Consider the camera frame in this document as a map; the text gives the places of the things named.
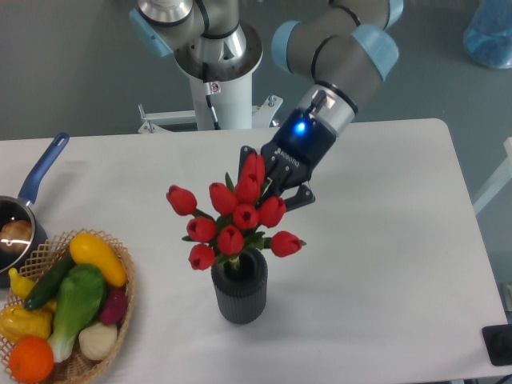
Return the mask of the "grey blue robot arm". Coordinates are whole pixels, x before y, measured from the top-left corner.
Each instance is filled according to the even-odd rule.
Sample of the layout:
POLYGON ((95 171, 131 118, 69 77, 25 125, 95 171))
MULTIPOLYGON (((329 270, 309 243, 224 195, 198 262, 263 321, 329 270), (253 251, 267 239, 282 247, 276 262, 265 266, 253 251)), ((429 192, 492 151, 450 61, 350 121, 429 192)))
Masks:
MULTIPOLYGON (((336 139, 386 80, 398 60, 387 29, 400 1, 332 1, 310 22, 280 25, 274 62, 312 81, 290 116, 261 148, 264 198, 295 190, 289 210, 309 205, 309 180, 336 139)), ((173 55, 188 77, 200 130, 247 130, 263 125, 252 106, 252 75, 262 40, 240 19, 236 1, 140 1, 129 14, 140 40, 158 57, 173 55)))

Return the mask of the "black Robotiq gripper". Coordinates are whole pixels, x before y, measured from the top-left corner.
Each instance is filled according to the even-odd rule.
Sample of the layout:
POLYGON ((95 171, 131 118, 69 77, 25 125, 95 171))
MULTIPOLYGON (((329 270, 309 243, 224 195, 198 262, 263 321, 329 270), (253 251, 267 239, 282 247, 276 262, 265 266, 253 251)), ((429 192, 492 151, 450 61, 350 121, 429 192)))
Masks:
MULTIPOLYGON (((294 196, 284 200, 286 210, 308 206, 316 197, 307 182, 312 172, 335 142, 335 134, 303 109, 295 109, 272 139, 261 148, 266 176, 270 179, 268 195, 279 196, 300 186, 294 196)), ((258 173, 258 152, 243 146, 240 150, 238 180, 245 174, 258 173)))

